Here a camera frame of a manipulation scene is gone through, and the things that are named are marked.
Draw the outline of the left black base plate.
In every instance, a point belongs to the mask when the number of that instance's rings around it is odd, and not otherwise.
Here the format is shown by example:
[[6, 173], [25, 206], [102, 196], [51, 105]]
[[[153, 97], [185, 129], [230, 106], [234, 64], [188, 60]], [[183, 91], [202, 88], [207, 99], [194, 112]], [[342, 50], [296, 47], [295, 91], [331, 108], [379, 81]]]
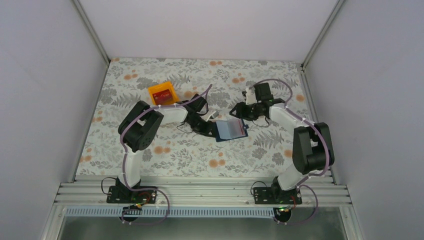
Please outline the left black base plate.
[[111, 186], [107, 193], [108, 204], [154, 204], [156, 202], [156, 186], [140, 186], [141, 191], [131, 191], [124, 185]]

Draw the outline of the red credit card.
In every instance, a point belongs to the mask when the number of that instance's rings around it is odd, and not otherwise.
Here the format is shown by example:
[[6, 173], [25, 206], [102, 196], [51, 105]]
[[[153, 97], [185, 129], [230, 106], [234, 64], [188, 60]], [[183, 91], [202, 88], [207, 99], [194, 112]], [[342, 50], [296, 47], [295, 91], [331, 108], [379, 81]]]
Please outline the red credit card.
[[170, 105], [174, 103], [174, 98], [169, 89], [158, 91], [152, 94], [156, 105]]

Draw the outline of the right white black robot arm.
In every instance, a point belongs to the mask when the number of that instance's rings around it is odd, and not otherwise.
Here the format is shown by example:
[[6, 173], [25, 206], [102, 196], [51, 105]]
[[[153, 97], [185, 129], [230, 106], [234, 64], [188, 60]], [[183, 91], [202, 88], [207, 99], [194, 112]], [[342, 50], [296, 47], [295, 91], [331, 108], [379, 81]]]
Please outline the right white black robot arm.
[[269, 82], [270, 78], [248, 87], [243, 92], [245, 101], [237, 103], [229, 114], [251, 122], [265, 117], [291, 133], [292, 163], [284, 173], [273, 179], [270, 187], [272, 200], [282, 204], [289, 199], [291, 190], [298, 189], [311, 177], [323, 176], [335, 157], [329, 126], [292, 111], [288, 99], [274, 97]]

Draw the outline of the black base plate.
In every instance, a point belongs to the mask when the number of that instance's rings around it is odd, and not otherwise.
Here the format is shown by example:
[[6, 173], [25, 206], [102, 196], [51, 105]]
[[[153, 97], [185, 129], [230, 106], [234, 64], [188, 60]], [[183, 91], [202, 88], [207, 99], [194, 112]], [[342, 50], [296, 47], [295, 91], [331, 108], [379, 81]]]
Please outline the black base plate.
[[141, 191], [131, 191], [124, 185], [111, 186], [107, 193], [108, 204], [154, 204], [156, 202], [156, 186], [140, 186]]
[[300, 190], [272, 190], [271, 187], [252, 189], [256, 205], [300, 205], [303, 203]]

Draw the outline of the aluminium mounting rail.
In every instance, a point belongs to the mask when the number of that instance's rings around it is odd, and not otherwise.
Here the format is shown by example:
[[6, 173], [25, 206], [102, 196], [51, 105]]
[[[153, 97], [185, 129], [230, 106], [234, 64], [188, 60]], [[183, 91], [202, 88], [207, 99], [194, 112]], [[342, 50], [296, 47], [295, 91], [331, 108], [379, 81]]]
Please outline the aluminium mounting rail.
[[[56, 205], [106, 205], [107, 196], [101, 185], [114, 184], [104, 176], [80, 175], [72, 183], [61, 183], [54, 203]], [[175, 177], [143, 176], [143, 186], [154, 186], [163, 191], [172, 207], [252, 207], [252, 184], [265, 182], [270, 185], [272, 177]], [[301, 188], [301, 207], [345, 207], [352, 204], [348, 188], [334, 184], [330, 176], [313, 177], [307, 180], [309, 190]]]

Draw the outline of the blue card holder wallet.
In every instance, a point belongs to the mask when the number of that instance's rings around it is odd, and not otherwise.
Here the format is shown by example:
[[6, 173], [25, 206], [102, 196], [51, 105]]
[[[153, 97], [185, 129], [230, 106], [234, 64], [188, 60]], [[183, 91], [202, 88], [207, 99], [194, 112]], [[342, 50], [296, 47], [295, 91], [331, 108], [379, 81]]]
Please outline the blue card holder wallet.
[[217, 120], [215, 122], [216, 142], [225, 142], [248, 137], [249, 126], [243, 119]]

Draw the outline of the orange plastic bin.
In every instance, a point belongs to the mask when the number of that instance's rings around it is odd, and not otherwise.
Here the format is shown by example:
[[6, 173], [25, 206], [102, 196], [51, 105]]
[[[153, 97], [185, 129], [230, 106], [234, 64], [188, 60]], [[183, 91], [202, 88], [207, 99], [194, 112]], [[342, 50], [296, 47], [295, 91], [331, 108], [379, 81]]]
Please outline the orange plastic bin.
[[170, 81], [147, 88], [154, 105], [172, 105], [180, 101]]

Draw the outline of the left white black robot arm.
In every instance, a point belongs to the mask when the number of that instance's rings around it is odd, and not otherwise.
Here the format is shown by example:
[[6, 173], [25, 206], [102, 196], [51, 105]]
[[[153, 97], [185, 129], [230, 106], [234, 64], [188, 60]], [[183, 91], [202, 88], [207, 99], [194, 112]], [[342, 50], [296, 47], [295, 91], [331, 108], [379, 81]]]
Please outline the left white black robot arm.
[[200, 113], [207, 105], [206, 98], [196, 94], [190, 100], [179, 101], [171, 105], [150, 105], [138, 101], [118, 127], [119, 140], [124, 149], [122, 171], [118, 176], [119, 196], [131, 203], [139, 197], [141, 182], [141, 161], [136, 153], [144, 151], [153, 142], [158, 129], [163, 124], [188, 124], [192, 132], [209, 138], [217, 136], [216, 124], [204, 117], [214, 114]]

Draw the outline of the floral patterned table mat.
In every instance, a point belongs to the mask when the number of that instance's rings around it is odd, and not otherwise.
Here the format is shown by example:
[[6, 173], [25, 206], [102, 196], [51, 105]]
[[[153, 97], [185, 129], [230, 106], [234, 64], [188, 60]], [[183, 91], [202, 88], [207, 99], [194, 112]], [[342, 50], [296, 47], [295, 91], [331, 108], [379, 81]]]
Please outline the floral patterned table mat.
[[[82, 150], [78, 175], [116, 176], [122, 171], [123, 147], [118, 127], [140, 100], [151, 102], [148, 88], [172, 83], [181, 100], [210, 87], [209, 109], [219, 120], [244, 100], [243, 90], [270, 79], [275, 98], [309, 117], [298, 66], [291, 61], [115, 57], [110, 61], [99, 101]], [[248, 136], [217, 142], [190, 127], [162, 125], [151, 145], [138, 153], [143, 176], [273, 177], [292, 162], [292, 136], [274, 121], [249, 123]]]

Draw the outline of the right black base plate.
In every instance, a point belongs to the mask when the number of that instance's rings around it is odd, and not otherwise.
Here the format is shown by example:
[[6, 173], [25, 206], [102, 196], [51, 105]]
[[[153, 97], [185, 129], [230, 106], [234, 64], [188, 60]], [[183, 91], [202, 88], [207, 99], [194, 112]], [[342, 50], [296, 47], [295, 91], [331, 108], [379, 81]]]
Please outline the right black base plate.
[[272, 190], [271, 187], [252, 189], [256, 205], [300, 205], [303, 203], [300, 190]]

